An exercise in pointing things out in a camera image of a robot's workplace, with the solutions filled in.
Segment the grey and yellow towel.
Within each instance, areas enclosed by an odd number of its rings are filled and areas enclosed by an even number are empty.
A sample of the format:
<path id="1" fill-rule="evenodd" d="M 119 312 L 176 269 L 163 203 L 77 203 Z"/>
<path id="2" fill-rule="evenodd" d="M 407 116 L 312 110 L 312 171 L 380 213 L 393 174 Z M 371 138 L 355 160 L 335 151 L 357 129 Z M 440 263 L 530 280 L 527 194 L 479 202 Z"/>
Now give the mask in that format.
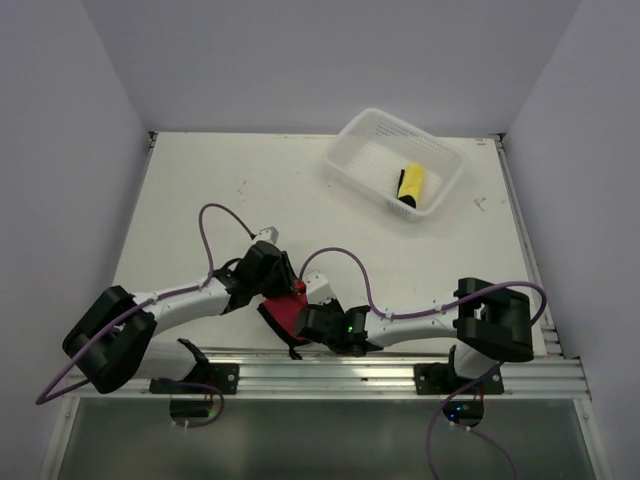
<path id="1" fill-rule="evenodd" d="M 396 198 L 409 207 L 416 209 L 424 180 L 424 167 L 419 163 L 410 163 L 400 171 Z"/>

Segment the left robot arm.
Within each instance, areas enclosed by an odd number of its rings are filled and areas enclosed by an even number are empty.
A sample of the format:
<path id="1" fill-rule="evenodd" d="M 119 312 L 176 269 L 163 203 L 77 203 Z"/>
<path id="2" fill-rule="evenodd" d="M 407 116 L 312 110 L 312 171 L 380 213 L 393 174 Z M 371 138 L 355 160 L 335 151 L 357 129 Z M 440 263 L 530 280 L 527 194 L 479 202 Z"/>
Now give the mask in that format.
<path id="1" fill-rule="evenodd" d="M 204 279 L 174 290 L 131 293 L 116 285 L 106 289 L 64 338 L 62 349 L 101 394 L 128 381 L 169 378 L 185 392 L 201 390 L 208 379 L 195 346 L 154 346 L 166 330 L 246 307 L 254 297 L 280 299 L 305 292 L 288 254 L 258 240 L 244 257 L 228 261 Z"/>

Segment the grey and pink towel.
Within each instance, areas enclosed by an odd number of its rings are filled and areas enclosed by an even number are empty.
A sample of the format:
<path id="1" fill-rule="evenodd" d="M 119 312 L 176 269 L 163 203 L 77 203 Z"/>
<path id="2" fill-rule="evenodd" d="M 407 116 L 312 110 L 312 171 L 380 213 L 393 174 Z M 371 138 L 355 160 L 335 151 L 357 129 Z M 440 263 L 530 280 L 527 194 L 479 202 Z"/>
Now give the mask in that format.
<path id="1" fill-rule="evenodd" d="M 267 325 L 287 345 L 292 360 L 301 360 L 296 349 L 310 343 L 294 332 L 296 317 L 306 305 L 306 296 L 302 294 L 265 299 L 257 308 Z"/>

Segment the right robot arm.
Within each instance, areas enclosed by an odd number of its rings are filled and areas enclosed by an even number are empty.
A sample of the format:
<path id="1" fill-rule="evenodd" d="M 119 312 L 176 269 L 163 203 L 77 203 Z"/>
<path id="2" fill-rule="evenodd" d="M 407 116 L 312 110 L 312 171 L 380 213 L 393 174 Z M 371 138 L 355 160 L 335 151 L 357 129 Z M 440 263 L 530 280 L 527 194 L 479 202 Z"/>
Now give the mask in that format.
<path id="1" fill-rule="evenodd" d="M 362 357 L 400 343 L 454 339 L 448 362 L 438 371 L 457 392 L 468 392 L 490 368 L 527 363 L 534 358 L 532 327 L 537 318 L 530 299 L 515 291 L 515 282 L 491 284 L 463 278 L 445 303 L 435 301 L 423 312 L 378 313 L 372 306 L 340 311 L 310 304 L 296 316 L 296 335 L 332 352 Z"/>

